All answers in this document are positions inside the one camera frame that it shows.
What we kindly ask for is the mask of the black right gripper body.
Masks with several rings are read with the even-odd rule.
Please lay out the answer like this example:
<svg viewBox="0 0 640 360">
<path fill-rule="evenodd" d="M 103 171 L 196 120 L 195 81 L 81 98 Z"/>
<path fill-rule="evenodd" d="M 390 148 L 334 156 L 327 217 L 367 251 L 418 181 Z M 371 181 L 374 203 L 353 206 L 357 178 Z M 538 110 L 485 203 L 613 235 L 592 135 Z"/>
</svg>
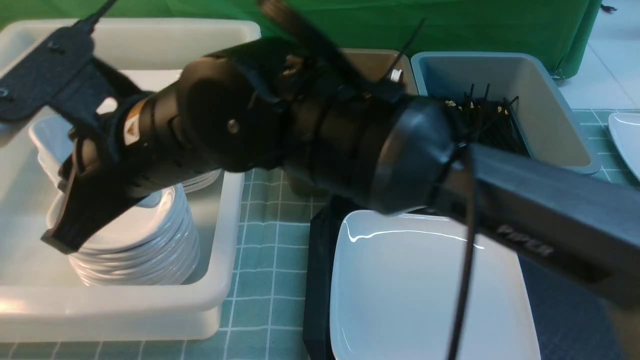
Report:
<svg viewBox="0 0 640 360">
<path fill-rule="evenodd" d="M 201 173 L 201 155 L 173 93 L 136 95 L 94 118 L 106 148 L 70 129 L 71 153 L 57 169 L 62 205 L 41 237 L 64 255 L 152 193 Z"/>
</svg>

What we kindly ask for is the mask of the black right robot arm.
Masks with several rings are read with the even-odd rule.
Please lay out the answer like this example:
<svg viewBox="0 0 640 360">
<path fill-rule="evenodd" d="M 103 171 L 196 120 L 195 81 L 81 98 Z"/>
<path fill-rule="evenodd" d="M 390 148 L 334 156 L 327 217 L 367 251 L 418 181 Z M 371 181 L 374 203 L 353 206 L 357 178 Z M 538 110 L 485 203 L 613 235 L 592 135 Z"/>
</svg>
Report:
<svg viewBox="0 0 640 360">
<path fill-rule="evenodd" d="M 43 49 L 57 70 L 46 104 L 75 136 L 61 219 L 42 236 L 64 254 L 192 174 L 281 167 L 380 214 L 430 208 L 639 307 L 639 193 L 473 143 L 438 100 L 279 38 L 201 57 L 154 94 L 95 57 L 91 37 Z"/>
</svg>

